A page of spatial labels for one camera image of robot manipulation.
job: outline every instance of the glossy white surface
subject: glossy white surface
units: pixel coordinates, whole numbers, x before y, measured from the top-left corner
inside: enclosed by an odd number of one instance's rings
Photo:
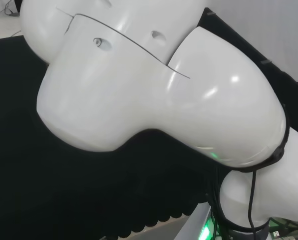
[[[54,0],[58,9],[110,26],[163,63],[197,26],[207,0]]]
[[[65,142],[112,151],[161,122],[170,78],[185,79],[116,31],[77,15],[42,81],[37,111]]]
[[[223,164],[244,167],[280,144],[283,109],[235,47],[197,28],[169,65],[191,79],[77,15],[41,84],[37,111],[56,136],[88,151],[112,151],[139,131],[158,128]]]
[[[72,17],[56,8],[55,0],[23,0],[21,31],[30,48],[50,63],[58,52]]]
[[[252,173],[230,172],[220,191],[222,210],[227,219],[249,228],[248,205]],[[274,165],[258,170],[252,220],[255,226],[269,217],[298,222],[298,132],[290,129],[283,158]]]
[[[228,42],[196,28],[169,66],[191,79],[174,83],[170,135],[221,163],[252,166],[268,158],[285,133],[285,115],[258,67]]]

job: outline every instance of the screw hole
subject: screw hole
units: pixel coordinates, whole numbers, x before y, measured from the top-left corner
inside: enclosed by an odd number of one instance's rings
[[[101,40],[100,38],[95,38],[95,39],[93,40],[93,42],[95,43],[95,45],[96,45],[97,47],[100,47],[100,46],[101,46],[101,43],[102,43],[102,40]]]

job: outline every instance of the green led light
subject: green led light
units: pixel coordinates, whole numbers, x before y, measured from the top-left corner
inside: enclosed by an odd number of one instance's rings
[[[219,159],[219,156],[217,156],[214,152],[210,153],[212,155],[212,157],[214,157],[215,159]]]
[[[209,235],[210,235],[210,230],[207,226],[205,226],[200,233],[199,240],[206,240]]]

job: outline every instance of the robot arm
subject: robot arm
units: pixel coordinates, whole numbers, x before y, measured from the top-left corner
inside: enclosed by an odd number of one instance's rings
[[[112,151],[156,128],[230,167],[254,166],[271,156],[286,131],[283,108],[250,59],[205,29],[194,29],[204,5],[24,0],[25,39],[50,63],[37,99],[45,125],[87,151]],[[248,228],[251,176],[231,172],[220,192],[226,218]],[[282,195],[283,188],[292,195]],[[258,173],[255,226],[272,216],[298,221],[293,129],[283,158]]]

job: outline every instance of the black cable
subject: black cable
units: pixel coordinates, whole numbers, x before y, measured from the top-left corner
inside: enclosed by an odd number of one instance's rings
[[[254,189],[255,189],[255,181],[257,177],[257,171],[253,172],[252,176],[252,186],[251,186],[251,194],[250,194],[250,202],[249,202],[249,212],[248,212],[248,217],[249,217],[249,222],[253,231],[253,238],[254,240],[257,239],[257,233],[254,228],[254,224],[252,222],[252,204],[253,204],[253,197],[254,197]]]
[[[215,240],[215,237],[217,236],[217,227],[218,227],[218,222],[216,219],[214,219],[214,227],[213,227],[213,235],[212,235],[213,240]]]

